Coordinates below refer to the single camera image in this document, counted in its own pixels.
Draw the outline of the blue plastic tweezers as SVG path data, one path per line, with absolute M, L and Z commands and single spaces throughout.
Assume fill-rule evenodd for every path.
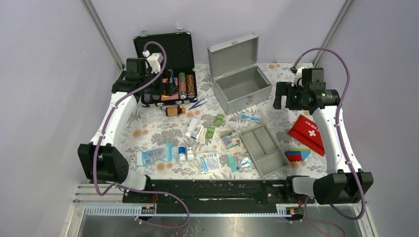
M 202 106 L 202 105 L 204 105 L 204 104 L 206 104 L 207 103 L 207 101 L 205 101 L 205 99 L 201 99 L 201 100 L 199 100 L 199 101 L 197 101 L 193 106 L 191 106 L 190 108 L 189 108 L 189 110 L 192 110 L 192 109 L 194 109 L 194 108 L 197 108 L 197 107 L 199 107 L 199 106 Z

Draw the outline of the red first aid pouch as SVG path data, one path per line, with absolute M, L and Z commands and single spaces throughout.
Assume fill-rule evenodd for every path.
M 325 155 L 322 138 L 315 122 L 307 117 L 300 115 L 292 128 L 288 131 L 288 135 L 301 142 L 311 150 L 321 156 Z

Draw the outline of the blue white small packet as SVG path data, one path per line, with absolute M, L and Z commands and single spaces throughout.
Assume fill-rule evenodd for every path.
M 255 122 L 255 123 L 261 123 L 262 116 L 259 114 L 252 114 L 247 112 L 241 113 L 241 121 L 242 122 Z

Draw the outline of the blue white wipes pack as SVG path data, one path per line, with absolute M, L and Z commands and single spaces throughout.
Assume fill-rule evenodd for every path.
M 171 162 L 172 159 L 173 154 L 171 142 L 167 142 L 165 145 L 155 149 L 148 151 L 138 151 L 136 153 L 136 164 L 138 166 L 149 166 L 158 160 Z

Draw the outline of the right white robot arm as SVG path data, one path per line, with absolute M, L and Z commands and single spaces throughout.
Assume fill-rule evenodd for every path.
M 311 196 L 319 204 L 359 203 L 371 187 L 374 178 L 364 172 L 351 148 L 338 107 L 339 93 L 327 89 L 322 68 L 292 67 L 294 82 L 276 84 L 274 109 L 281 108 L 282 97 L 289 110 L 308 110 L 313 117 L 313 136 L 322 140 L 327 160 L 327 175 L 322 178 L 293 175 L 287 178 L 284 199 L 298 202 L 303 195 Z

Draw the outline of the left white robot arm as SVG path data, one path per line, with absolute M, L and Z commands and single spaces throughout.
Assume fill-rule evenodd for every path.
M 134 191 L 134 196 L 142 203 L 153 198 L 153 190 L 147 186 L 147 176 L 132 171 L 127 159 L 119 151 L 121 133 L 139 100 L 136 93 L 154 83 L 163 73 L 167 56 L 153 53 L 144 58 L 137 58 L 150 69 L 146 73 L 149 80 L 127 92 L 115 92 L 107 112 L 95 135 L 87 144 L 80 144 L 77 150 L 84 174 L 92 180 L 95 191 L 104 196 L 113 187 Z

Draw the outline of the amber medicine bottle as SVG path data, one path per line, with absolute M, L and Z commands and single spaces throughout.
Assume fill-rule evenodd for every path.
M 168 107 L 165 109 L 166 116 L 173 117 L 179 116 L 186 113 L 186 108 L 184 107 Z

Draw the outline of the grey metal medicine box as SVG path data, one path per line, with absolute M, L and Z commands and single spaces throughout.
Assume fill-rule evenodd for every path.
M 257 65 L 259 36 L 255 33 L 208 48 L 213 91 L 226 115 L 268 99 L 272 83 Z

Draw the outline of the black poker chip case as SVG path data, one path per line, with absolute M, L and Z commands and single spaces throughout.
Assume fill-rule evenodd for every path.
M 191 33 L 178 32 L 136 36 L 133 38 L 133 44 L 137 56 L 142 56 L 145 44 L 150 41 L 159 43 L 165 50 L 167 56 L 164 60 L 166 67 L 162 74 L 166 70 L 173 70 L 174 76 L 178 79 L 179 98 L 167 101 L 144 102 L 144 92 L 141 98 L 142 106 L 179 105 L 197 102 L 198 90 Z

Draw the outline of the white tube bottle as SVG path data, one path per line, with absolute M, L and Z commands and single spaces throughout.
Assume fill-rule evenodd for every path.
M 199 125 L 199 120 L 196 118 L 192 118 L 187 127 L 186 127 L 186 132 L 185 132 L 185 137 L 190 138 L 191 135 L 193 135 L 193 133 L 195 132 L 197 126 Z

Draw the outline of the colourful block toy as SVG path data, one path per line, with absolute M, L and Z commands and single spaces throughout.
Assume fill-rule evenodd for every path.
M 310 154 L 310 149 L 290 149 L 285 152 L 285 155 L 290 162 L 305 161 Z

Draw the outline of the green small box upper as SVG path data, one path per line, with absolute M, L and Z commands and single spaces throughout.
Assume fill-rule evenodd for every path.
M 224 117 L 225 117 L 224 115 L 217 114 L 217 116 L 215 118 L 215 121 L 214 121 L 214 125 L 215 126 L 221 126 L 223 124 Z

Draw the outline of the green small box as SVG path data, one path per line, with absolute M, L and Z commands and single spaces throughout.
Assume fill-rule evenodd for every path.
M 215 128 L 209 126 L 206 131 L 206 139 L 211 140 L 214 136 L 214 133 L 215 133 Z
M 214 121 L 214 125 L 215 126 L 221 126 L 223 124 L 224 117 L 225 117 L 224 115 L 217 114 L 217 116 L 215 118 L 215 121 Z

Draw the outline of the green small box lower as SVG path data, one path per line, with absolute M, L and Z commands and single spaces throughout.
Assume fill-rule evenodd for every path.
M 206 139 L 211 140 L 214 136 L 214 133 L 215 133 L 215 128 L 209 126 L 206 131 Z

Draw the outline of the floral table mat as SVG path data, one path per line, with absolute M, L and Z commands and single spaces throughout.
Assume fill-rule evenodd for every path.
M 195 66 L 198 102 L 186 104 L 186 113 L 168 117 L 159 107 L 138 106 L 120 138 L 120 152 L 131 169 L 152 179 L 260 179 L 240 134 L 270 133 L 260 156 L 280 149 L 305 149 L 289 135 L 300 116 L 308 112 L 275 110 L 275 93 L 257 105 L 227 115 L 213 92 L 208 64 Z

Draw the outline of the white blue pill bottle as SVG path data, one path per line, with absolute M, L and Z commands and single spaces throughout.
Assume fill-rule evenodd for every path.
M 186 161 L 186 147 L 185 146 L 179 146 L 178 147 L 178 161 L 179 162 L 185 162 Z

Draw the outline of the grey plastic divider tray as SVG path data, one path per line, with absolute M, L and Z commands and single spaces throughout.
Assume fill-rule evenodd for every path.
M 266 125 L 244 130 L 239 136 L 261 177 L 266 178 L 289 166 L 285 153 Z

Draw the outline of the small white pill bottle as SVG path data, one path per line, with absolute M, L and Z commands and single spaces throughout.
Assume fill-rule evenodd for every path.
M 194 149 L 192 147 L 188 147 L 186 149 L 187 160 L 193 160 L 195 158 Z

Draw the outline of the white gauze sachet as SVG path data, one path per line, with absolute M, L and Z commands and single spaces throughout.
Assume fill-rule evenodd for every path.
M 198 154 L 198 160 L 202 165 L 201 173 L 217 172 L 221 169 L 219 153 Z

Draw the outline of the clear bag with teal strip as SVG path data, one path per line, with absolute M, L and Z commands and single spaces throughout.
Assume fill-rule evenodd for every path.
M 239 154 L 228 156 L 231 172 L 240 172 L 253 167 L 249 154 Z

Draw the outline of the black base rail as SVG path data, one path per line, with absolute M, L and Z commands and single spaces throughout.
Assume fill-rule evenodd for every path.
M 125 192 L 123 203 L 149 203 L 158 214 L 273 214 L 276 206 L 302 208 L 305 196 L 291 194 L 285 180 L 149 180 L 147 193 Z

